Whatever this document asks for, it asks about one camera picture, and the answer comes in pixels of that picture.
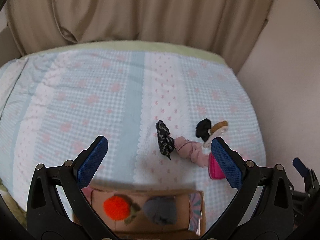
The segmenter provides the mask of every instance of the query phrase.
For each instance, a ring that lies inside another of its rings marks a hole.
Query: beige curtain
[[[8,0],[23,55],[73,43],[143,40],[220,54],[237,72],[272,0]]]

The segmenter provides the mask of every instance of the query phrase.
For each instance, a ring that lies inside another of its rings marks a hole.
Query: magenta pouch
[[[224,179],[226,177],[212,153],[209,154],[208,170],[210,179]]]

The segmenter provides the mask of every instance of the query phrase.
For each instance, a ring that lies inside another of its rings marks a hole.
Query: silver bolt
[[[65,161],[65,163],[64,163],[64,165],[67,166],[67,167],[71,166],[72,164],[73,164],[73,161],[72,161],[72,160],[67,160],[67,161]]]
[[[283,166],[282,166],[281,164],[277,164],[277,165],[276,165],[276,168],[277,168],[278,170],[280,170],[280,171],[283,170]]]
[[[247,164],[248,167],[253,167],[254,166],[254,162],[253,161],[247,161],[245,164]]]
[[[42,163],[39,163],[39,164],[36,166],[36,169],[37,169],[37,170],[41,170],[42,167],[43,167],[43,164],[42,164]]]

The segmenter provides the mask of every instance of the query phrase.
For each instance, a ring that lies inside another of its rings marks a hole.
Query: open box
[[[206,223],[204,195],[202,191],[196,191],[192,189],[151,191],[123,190],[92,184],[90,184],[90,187],[93,188],[89,199],[92,208],[119,238],[183,240],[197,239],[205,233]],[[199,235],[188,230],[190,218],[192,216],[192,212],[190,211],[189,195],[194,193],[199,193],[201,196],[201,219],[199,221],[198,228]],[[147,200],[156,196],[174,196],[174,201],[177,208],[177,222],[174,225],[157,225],[149,221],[142,210],[137,213],[137,217],[130,224],[125,224],[123,220],[113,221],[105,214],[103,203],[106,199],[114,195],[125,195],[140,207],[142,207]]]

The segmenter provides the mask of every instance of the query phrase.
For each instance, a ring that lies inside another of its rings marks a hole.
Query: orange pom-pom
[[[112,196],[103,203],[104,212],[112,220],[124,220],[130,215],[129,203],[119,196]]]

